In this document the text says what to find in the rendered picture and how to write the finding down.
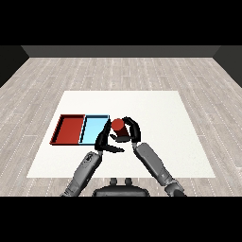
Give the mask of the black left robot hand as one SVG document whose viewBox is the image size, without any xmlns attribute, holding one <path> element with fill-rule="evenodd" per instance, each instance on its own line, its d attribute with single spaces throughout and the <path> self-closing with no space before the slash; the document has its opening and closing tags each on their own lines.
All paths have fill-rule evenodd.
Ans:
<svg viewBox="0 0 242 242">
<path fill-rule="evenodd" d="M 104 125 L 103 130 L 97 135 L 95 140 L 95 150 L 97 151 L 109 151 L 112 153 L 124 152 L 121 147 L 114 147 L 108 144 L 108 137 L 111 131 L 111 119 L 108 119 Z"/>
</svg>

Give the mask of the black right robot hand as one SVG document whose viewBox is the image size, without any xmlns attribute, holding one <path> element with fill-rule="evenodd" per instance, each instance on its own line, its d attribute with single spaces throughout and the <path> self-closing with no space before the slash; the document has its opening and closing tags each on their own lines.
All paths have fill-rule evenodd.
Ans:
<svg viewBox="0 0 242 242">
<path fill-rule="evenodd" d="M 132 141 L 133 143 L 138 143 L 141 141 L 141 131 L 139 125 L 130 117 L 120 118 L 125 122 L 125 126 L 128 130 L 129 136 L 118 137 L 115 133 L 111 134 L 113 140 L 117 143 L 126 143 Z"/>
</svg>

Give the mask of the light blue shallow open box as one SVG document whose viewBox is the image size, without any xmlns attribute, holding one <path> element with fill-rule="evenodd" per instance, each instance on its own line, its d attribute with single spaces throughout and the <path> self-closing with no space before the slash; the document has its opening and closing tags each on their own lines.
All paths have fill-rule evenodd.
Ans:
<svg viewBox="0 0 242 242">
<path fill-rule="evenodd" d="M 87 114 L 79 136 L 81 146 L 93 146 L 110 117 L 107 114 Z"/>
</svg>

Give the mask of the red can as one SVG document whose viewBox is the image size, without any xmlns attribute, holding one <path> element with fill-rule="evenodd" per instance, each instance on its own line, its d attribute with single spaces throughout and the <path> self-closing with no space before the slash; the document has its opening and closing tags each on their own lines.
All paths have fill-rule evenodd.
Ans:
<svg viewBox="0 0 242 242">
<path fill-rule="evenodd" d="M 125 126 L 125 122 L 120 118 L 116 118 L 112 121 L 112 129 L 118 137 L 129 136 L 128 130 Z"/>
</svg>

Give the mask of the red shallow open box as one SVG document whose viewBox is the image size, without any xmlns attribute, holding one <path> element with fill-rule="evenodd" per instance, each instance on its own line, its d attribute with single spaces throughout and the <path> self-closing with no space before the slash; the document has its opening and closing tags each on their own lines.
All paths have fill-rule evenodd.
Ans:
<svg viewBox="0 0 242 242">
<path fill-rule="evenodd" d="M 77 146 L 84 114 L 62 114 L 50 140 L 52 146 Z"/>
</svg>

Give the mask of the dark grey robot body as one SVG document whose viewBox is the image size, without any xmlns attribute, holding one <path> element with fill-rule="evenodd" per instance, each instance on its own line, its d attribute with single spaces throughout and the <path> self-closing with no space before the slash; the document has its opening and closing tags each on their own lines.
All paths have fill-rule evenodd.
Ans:
<svg viewBox="0 0 242 242">
<path fill-rule="evenodd" d="M 117 178 L 111 178 L 108 186 L 93 192 L 93 197 L 149 197 L 149 192 L 145 188 L 134 186 L 131 178 L 125 178 L 124 185 L 118 185 Z"/>
</svg>

